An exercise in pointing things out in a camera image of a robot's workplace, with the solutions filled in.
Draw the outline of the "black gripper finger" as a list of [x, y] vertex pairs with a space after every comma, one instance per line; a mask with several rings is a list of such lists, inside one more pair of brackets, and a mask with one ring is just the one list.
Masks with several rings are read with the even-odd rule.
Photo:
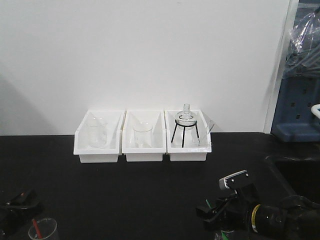
[[43, 212], [43, 204], [34, 189], [23, 191], [0, 204], [0, 236], [15, 234], [26, 222]]

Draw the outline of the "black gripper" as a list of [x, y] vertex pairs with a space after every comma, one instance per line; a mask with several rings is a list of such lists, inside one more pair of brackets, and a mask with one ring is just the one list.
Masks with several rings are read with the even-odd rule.
[[250, 231], [251, 214], [260, 201], [256, 186], [252, 183], [235, 188], [229, 197], [218, 197], [215, 205], [197, 206], [196, 215], [203, 219], [203, 227], [208, 232], [220, 230]]

